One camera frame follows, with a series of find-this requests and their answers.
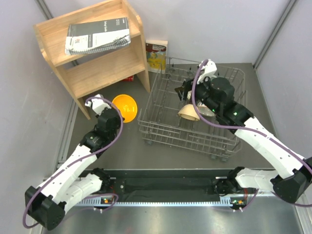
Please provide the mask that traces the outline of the beige bird-pattern bowl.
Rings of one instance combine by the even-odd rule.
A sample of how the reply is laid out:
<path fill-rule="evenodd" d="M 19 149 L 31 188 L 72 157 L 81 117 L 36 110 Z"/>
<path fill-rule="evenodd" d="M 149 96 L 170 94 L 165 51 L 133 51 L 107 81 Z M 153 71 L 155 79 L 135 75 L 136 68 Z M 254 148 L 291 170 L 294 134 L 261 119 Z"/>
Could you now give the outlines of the beige bird-pattern bowl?
<path fill-rule="evenodd" d="M 196 113 L 192 104 L 184 105 L 178 112 L 178 115 L 186 120 L 199 121 L 200 117 Z"/>

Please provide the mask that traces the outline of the yellow plastic bowl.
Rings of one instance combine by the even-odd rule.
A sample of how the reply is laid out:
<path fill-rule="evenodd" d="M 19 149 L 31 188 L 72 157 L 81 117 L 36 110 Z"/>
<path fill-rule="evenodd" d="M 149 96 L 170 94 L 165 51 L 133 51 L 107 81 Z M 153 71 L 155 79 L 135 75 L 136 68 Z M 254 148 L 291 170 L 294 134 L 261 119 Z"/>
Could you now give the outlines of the yellow plastic bowl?
<path fill-rule="evenodd" d="M 130 95 L 120 94 L 116 96 L 113 99 L 113 104 L 120 110 L 123 123 L 129 123 L 137 116 L 137 103 Z"/>

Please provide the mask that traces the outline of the black-white striped bowl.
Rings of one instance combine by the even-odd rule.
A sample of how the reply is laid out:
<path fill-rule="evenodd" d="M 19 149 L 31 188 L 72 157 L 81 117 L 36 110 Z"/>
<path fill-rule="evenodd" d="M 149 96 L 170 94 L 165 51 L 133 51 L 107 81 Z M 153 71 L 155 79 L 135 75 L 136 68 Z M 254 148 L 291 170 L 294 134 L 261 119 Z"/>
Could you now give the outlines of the black-white striped bowl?
<path fill-rule="evenodd" d="M 212 110 L 210 110 L 202 102 L 198 101 L 196 105 L 197 105 L 197 108 L 198 108 L 201 115 L 206 116 L 206 117 L 214 117 L 215 116 L 214 112 Z"/>

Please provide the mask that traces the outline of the grey wire dish rack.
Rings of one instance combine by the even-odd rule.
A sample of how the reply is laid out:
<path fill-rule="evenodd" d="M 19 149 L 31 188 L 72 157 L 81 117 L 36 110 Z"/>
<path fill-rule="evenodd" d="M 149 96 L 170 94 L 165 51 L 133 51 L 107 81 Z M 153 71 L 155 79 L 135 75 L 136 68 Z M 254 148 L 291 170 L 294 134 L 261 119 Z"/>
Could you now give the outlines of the grey wire dish rack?
<path fill-rule="evenodd" d="M 227 129 L 220 129 L 203 121 L 192 121 L 178 112 L 191 102 L 179 98 L 175 88 L 193 78 L 198 62 L 166 57 L 165 64 L 156 72 L 145 109 L 138 116 L 139 130 L 144 141 L 176 146 L 227 161 L 242 149 L 242 140 Z"/>

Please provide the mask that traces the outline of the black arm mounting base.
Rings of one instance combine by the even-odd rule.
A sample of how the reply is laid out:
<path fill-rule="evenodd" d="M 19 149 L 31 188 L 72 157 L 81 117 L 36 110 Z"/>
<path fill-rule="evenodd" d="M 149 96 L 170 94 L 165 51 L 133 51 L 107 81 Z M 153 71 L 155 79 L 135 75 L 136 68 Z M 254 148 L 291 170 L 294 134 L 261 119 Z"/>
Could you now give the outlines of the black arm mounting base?
<path fill-rule="evenodd" d="M 85 170 L 104 179 L 100 193 L 115 193 L 119 202 L 208 202 L 237 194 L 242 198 L 254 189 L 232 189 L 226 184 L 229 169 L 102 169 Z"/>

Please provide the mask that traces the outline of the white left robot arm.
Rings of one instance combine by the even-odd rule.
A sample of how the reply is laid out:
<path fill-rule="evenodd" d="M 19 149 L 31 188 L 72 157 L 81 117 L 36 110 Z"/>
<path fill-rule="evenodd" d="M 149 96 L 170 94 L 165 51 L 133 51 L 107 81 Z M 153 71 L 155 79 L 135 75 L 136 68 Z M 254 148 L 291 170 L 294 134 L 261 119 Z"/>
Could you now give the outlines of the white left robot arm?
<path fill-rule="evenodd" d="M 120 110 L 107 103 L 101 105 L 97 124 L 88 132 L 71 156 L 43 183 L 30 186 L 25 192 L 23 226 L 30 216 L 47 230 L 56 228 L 78 203 L 95 192 L 106 193 L 111 182 L 101 169 L 92 170 L 78 181 L 80 174 L 115 144 L 123 130 Z"/>

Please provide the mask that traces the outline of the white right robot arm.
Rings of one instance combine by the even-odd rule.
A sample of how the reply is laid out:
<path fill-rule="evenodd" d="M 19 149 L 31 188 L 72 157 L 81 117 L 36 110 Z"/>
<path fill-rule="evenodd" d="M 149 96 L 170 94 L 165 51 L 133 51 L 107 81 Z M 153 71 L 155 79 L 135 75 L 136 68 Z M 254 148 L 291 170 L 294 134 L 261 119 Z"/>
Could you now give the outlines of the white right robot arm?
<path fill-rule="evenodd" d="M 295 204 L 312 183 L 312 160 L 286 147 L 267 131 L 254 114 L 234 100 L 234 87 L 223 77 L 203 82 L 186 79 L 175 88 L 180 100 L 198 101 L 212 111 L 215 127 L 229 130 L 248 143 L 274 168 L 272 171 L 236 167 L 227 176 L 228 188 L 239 193 L 244 188 L 273 192 L 280 199 Z"/>

